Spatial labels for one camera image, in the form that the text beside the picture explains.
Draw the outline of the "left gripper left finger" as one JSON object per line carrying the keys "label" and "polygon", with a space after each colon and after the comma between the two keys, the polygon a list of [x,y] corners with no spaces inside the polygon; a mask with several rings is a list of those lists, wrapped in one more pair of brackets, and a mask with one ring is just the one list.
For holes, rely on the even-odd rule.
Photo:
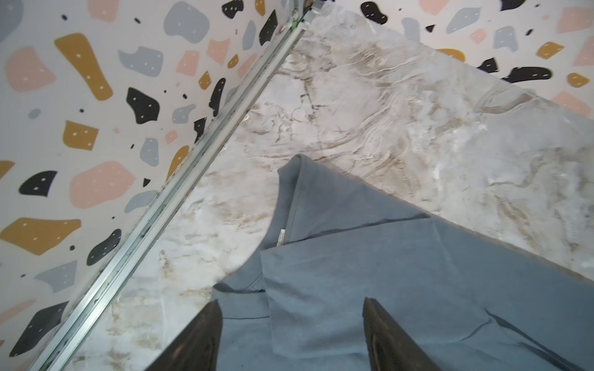
{"label": "left gripper left finger", "polygon": [[215,371],[222,329],[221,307],[209,302],[145,370]]}

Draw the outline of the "left corner aluminium post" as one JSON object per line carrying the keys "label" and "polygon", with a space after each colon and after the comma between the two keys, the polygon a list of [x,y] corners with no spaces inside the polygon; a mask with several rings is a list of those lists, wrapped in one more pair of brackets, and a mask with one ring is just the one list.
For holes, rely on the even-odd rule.
{"label": "left corner aluminium post", "polygon": [[295,43],[323,6],[322,1],[299,1],[277,40],[248,71],[202,139],[166,182],[109,264],[68,315],[31,370],[62,370],[93,330],[106,308],[125,287],[144,257],[167,228],[185,199],[244,120],[261,92]]}

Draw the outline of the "grey t-shirt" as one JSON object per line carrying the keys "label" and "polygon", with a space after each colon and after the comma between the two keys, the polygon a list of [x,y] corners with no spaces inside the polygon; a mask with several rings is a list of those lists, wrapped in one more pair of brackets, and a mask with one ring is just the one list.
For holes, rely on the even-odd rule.
{"label": "grey t-shirt", "polygon": [[218,283],[220,370],[367,370],[376,299],[443,370],[591,370],[593,286],[297,155]]}

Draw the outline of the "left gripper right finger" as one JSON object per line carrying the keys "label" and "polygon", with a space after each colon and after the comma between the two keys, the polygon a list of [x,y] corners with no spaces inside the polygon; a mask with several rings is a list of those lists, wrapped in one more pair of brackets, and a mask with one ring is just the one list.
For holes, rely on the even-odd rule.
{"label": "left gripper right finger", "polygon": [[376,299],[365,298],[363,319],[371,370],[440,370]]}

